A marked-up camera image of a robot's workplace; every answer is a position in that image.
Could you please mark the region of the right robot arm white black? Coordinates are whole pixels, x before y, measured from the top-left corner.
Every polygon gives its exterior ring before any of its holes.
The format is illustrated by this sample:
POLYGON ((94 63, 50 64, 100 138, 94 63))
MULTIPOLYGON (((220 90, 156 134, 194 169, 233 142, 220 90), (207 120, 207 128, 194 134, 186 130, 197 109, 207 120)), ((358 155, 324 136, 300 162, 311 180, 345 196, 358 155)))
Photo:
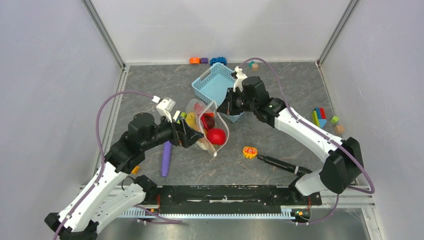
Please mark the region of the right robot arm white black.
POLYGON ((258 76, 247 77, 236 88, 229 87, 217 111, 228 116, 252 112, 260 122, 290 135, 323 162, 321 170, 294 181, 288 196, 295 204, 302 204, 315 192, 343 193, 364 169, 356 139, 342 139, 312 124, 282 99, 270 97, 258 76))

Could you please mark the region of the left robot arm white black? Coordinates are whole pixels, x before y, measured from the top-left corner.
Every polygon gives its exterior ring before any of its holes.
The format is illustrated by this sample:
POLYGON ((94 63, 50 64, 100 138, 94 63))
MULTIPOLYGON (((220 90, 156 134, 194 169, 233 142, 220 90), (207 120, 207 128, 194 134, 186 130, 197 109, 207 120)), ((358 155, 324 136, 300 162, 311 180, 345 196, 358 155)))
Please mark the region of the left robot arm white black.
POLYGON ((175 122, 161 118, 160 124, 150 113, 139 113, 128 124, 128 130, 114 143, 95 176, 82 192, 61 212, 49 213, 46 225, 62 240, 94 240, 114 219, 129 208, 157 198, 157 185, 145 175, 113 199, 105 202, 115 186, 124 181, 145 159, 145 152, 166 142, 188 148, 203 138, 185 120, 175 122))

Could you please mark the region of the clear dotted zip top bag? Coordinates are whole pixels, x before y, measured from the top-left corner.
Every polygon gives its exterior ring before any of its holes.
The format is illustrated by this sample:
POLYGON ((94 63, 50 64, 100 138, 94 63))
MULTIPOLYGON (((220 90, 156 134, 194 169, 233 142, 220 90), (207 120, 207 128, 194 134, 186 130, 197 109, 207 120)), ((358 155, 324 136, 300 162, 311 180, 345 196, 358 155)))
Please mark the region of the clear dotted zip top bag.
POLYGON ((217 108, 214 100, 206 104, 198 99, 191 99, 185 108, 188 125, 203 134, 196 145, 213 157, 227 144, 230 136, 228 125, 217 108))

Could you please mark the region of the yellow toy pear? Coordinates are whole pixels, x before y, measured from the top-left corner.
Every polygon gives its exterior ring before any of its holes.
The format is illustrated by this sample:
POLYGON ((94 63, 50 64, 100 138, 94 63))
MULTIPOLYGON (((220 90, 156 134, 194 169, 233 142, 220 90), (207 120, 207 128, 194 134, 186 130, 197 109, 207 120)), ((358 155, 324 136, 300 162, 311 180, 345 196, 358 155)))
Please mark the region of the yellow toy pear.
POLYGON ((185 117, 185 121, 191 128, 193 129, 197 128, 196 114, 194 112, 187 113, 185 117))

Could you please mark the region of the red toy tomato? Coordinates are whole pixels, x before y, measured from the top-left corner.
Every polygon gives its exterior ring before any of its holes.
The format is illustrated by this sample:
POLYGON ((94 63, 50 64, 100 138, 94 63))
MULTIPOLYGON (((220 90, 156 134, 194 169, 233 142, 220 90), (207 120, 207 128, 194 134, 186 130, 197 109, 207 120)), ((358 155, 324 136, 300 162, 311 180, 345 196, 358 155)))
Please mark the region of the red toy tomato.
POLYGON ((207 132, 206 138, 212 145, 223 145, 227 140, 227 135, 221 128, 211 128, 207 132))

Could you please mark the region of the red toy chili pepper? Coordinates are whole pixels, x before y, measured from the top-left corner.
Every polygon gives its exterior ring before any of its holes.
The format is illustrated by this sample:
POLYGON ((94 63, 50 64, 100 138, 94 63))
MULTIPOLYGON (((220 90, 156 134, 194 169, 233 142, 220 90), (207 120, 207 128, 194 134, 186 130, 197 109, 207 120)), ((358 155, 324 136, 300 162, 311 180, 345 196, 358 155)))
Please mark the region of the red toy chili pepper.
POLYGON ((215 117, 215 114, 214 113, 212 113, 212 112, 206 112, 206 113, 203 113, 201 115, 200 119, 201 120, 210 120, 210 119, 213 119, 214 117, 215 117))

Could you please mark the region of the dark red toy onion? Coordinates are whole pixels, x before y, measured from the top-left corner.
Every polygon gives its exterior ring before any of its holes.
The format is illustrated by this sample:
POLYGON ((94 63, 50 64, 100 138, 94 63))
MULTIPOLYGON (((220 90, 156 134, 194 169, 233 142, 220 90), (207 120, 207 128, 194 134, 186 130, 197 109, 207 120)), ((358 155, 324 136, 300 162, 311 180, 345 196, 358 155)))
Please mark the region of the dark red toy onion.
POLYGON ((201 120, 203 124, 203 128, 209 131, 210 129, 213 129, 215 127, 215 119, 208 119, 208 120, 201 120))

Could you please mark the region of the light blue plastic basket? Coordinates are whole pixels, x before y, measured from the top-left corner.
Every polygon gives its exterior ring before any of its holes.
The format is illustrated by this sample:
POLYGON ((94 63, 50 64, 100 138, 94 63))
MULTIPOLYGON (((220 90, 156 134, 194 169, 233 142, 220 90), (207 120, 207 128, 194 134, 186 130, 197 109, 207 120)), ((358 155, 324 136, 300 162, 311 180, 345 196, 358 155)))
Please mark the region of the light blue plastic basket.
POLYGON ((232 73, 233 70, 222 63, 215 63, 191 83, 195 95, 206 104, 215 101, 218 106, 221 105, 228 88, 234 86, 232 73))

